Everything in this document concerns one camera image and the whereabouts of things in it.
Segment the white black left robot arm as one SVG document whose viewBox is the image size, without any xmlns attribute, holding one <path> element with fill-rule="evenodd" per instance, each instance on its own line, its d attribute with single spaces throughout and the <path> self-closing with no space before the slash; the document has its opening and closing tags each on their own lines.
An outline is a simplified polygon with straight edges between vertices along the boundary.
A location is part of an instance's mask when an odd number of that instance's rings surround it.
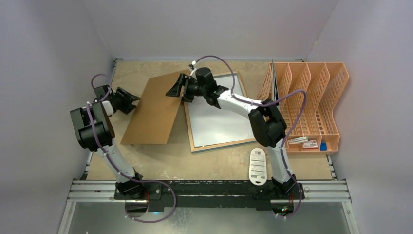
<svg viewBox="0 0 413 234">
<path fill-rule="evenodd" d="M 117 111 L 128 114 L 136 108 L 135 96 L 121 87 L 113 90 L 109 85 L 94 88 L 93 103 L 70 111 L 76 139 L 79 145 L 98 153 L 115 175 L 115 187 L 120 195 L 140 199 L 145 194 L 142 175 L 126 161 L 114 142 L 115 132 L 109 120 Z"/>
</svg>

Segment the brown cardboard backing board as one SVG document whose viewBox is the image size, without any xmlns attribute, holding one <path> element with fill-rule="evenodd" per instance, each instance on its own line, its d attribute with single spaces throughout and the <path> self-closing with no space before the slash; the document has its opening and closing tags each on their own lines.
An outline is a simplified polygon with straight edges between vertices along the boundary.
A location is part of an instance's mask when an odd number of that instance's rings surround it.
<svg viewBox="0 0 413 234">
<path fill-rule="evenodd" d="M 120 144 L 167 144 L 181 99 L 167 97 L 166 92 L 181 73 L 189 75 L 181 70 L 148 80 Z"/>
</svg>

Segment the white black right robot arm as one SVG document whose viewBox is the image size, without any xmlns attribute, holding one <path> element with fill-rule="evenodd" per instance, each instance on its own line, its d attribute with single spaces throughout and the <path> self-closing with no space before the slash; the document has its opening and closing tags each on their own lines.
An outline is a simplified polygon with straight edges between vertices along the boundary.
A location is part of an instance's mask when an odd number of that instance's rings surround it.
<svg viewBox="0 0 413 234">
<path fill-rule="evenodd" d="M 279 198 L 286 198 L 293 191 L 301 192 L 301 185 L 290 169 L 286 155 L 287 125 L 272 100 L 258 101 L 234 94 L 229 88 L 218 85 L 207 67 L 193 70 L 190 75 L 181 73 L 165 95 L 180 97 L 184 102 L 203 97 L 210 106 L 248 119 L 254 138 L 268 153 L 274 194 Z"/>
</svg>

